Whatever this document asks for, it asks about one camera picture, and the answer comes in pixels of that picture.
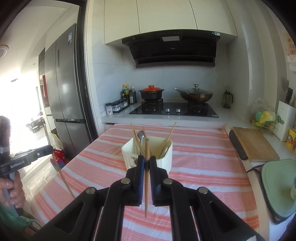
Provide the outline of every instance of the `pink and white striped cloth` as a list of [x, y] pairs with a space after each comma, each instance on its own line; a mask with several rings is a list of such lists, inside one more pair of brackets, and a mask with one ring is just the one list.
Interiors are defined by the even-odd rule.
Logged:
[[[133, 126], [149, 136], [166, 138], [167, 126]], [[125, 177], [121, 147], [133, 137], [130, 125], [116, 124], [63, 168], [73, 193], [87, 187], [109, 187]], [[232, 211], [258, 231], [257, 207], [246, 171], [225, 130], [176, 127], [169, 177], [185, 187], [207, 187]], [[38, 220], [47, 223], [72, 200], [60, 175], [56, 175], [31, 202]], [[122, 240], [172, 240], [168, 207], [154, 207], [149, 192], [148, 217], [144, 204], [125, 207]]]

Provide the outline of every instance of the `backsplash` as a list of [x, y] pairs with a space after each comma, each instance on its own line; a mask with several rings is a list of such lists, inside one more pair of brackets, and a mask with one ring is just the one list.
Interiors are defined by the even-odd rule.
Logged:
[[124, 83], [134, 86], [137, 99], [141, 101], [138, 90], [148, 85], [163, 88], [165, 101], [183, 101], [174, 87], [191, 88], [199, 84], [201, 89], [212, 91], [212, 104], [221, 104], [223, 92], [228, 86], [228, 61], [226, 46], [217, 43], [216, 67], [206, 66], [156, 66], [135, 67], [130, 50], [104, 44], [104, 1], [96, 0], [93, 9], [92, 52], [94, 77], [100, 112], [104, 104], [120, 98]]

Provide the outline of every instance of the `cutting board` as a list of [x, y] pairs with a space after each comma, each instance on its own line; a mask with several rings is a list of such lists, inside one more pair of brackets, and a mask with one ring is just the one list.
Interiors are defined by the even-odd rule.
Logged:
[[244, 148], [249, 161], [279, 160], [277, 152], [258, 129], [241, 127], [233, 127], [232, 129]]

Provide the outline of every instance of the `pan handle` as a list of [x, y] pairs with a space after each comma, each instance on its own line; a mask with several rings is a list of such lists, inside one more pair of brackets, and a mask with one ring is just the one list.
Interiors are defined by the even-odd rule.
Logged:
[[175, 90], [178, 91], [178, 92], [180, 92], [180, 93], [183, 93], [183, 94], [189, 95], [188, 92], [186, 92], [185, 90], [182, 90], [182, 89], [180, 89], [180, 88], [178, 88], [178, 87], [175, 87]]

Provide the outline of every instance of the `black stovetop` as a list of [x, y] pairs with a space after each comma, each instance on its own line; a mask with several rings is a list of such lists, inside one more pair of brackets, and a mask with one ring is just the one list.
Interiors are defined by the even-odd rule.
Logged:
[[134, 109], [130, 114], [143, 114], [143, 115], [187, 115], [187, 116], [204, 116], [214, 117], [219, 116], [211, 108], [208, 103], [202, 105], [189, 105], [188, 103], [175, 103], [175, 102], [163, 102], [153, 107], [152, 104], [142, 103], [141, 106]]

